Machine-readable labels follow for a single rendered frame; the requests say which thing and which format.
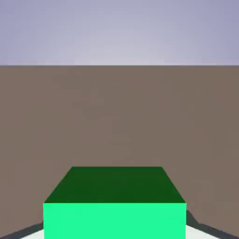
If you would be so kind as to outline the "small green cube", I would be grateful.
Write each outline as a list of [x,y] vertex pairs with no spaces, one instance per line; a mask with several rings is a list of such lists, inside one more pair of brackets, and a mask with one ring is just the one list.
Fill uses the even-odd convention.
[[162,167],[72,167],[43,203],[44,239],[186,239]]

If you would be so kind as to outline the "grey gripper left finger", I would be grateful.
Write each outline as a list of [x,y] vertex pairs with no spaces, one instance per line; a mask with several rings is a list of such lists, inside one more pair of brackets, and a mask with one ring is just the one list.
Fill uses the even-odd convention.
[[6,236],[0,237],[0,239],[21,239],[25,236],[31,235],[43,229],[43,222],[29,226],[27,228],[21,229],[19,231],[13,232]]

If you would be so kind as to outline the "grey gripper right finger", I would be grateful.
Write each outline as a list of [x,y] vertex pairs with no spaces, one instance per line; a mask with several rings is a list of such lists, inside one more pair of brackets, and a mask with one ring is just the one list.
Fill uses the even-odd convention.
[[221,231],[219,229],[216,229],[216,228],[210,227],[208,225],[199,223],[194,218],[194,216],[192,215],[192,213],[189,210],[187,210],[186,216],[187,216],[187,219],[186,219],[186,225],[187,226],[190,226],[194,229],[197,229],[201,232],[207,233],[211,236],[215,236],[215,237],[220,238],[220,239],[239,239],[239,237],[237,237],[237,236],[228,234],[228,233],[226,233],[224,231]]

